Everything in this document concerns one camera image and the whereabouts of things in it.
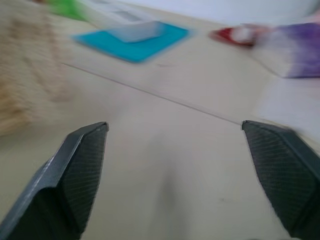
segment blue square mat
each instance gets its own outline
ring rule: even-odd
[[[107,31],[74,35],[72,38],[102,53],[133,63],[141,63],[189,35],[189,30],[163,23],[161,36],[139,42],[126,43]]]

